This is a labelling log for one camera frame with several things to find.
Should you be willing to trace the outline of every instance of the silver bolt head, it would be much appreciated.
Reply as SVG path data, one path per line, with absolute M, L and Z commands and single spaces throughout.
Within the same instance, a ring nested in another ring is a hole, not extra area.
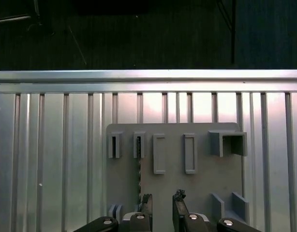
M 105 224 L 105 225 L 110 225 L 111 223 L 112 223 L 112 222 L 111 222 L 110 220 L 105 220 L 105 221 L 104 221 L 104 224 Z
M 192 220 L 196 220 L 198 218 L 198 216 L 195 215 L 195 214 L 190 214 L 189 218 L 192 219 Z
M 230 220 L 225 220 L 225 221 L 224 221 L 224 224 L 225 224 L 226 226 L 232 226 L 234 223 L 233 223 L 232 221 L 230 221 Z

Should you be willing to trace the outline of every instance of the gray bracket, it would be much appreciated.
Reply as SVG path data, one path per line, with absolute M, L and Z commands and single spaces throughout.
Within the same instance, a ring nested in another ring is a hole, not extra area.
M 165 174 L 166 172 L 167 144 L 164 134 L 153 135 L 153 162 L 154 174 Z
M 212 216 L 214 220 L 218 221 L 223 217 L 234 218 L 249 225 L 249 203 L 236 192 L 232 192 L 228 201 L 226 203 L 217 194 L 212 193 Z
M 238 124 L 111 124 L 107 127 L 108 135 L 117 131 L 121 131 L 122 152 L 119 159 L 107 160 L 109 208 L 112 204 L 123 204 L 126 212 L 134 211 L 140 184 L 142 196 L 148 193 L 156 196 L 154 231 L 173 231 L 169 214 L 172 195 L 177 189 L 186 190 L 188 197 L 184 201 L 190 212 L 204 214 L 211 221 L 234 214 L 248 222 L 248 203 L 240 197 L 246 133 L 240 131 Z M 212 193 L 219 201 L 212 200 Z
M 247 141 L 245 132 L 214 131 L 210 132 L 211 153 L 223 157 L 228 155 L 246 156 Z
M 115 218 L 119 223 L 123 220 L 124 217 L 124 211 L 123 211 L 123 205 L 119 204 L 113 204 L 110 206 L 110 209 L 108 211 L 108 216 Z
M 112 132 L 108 135 L 108 156 L 109 158 L 120 158 L 122 132 Z

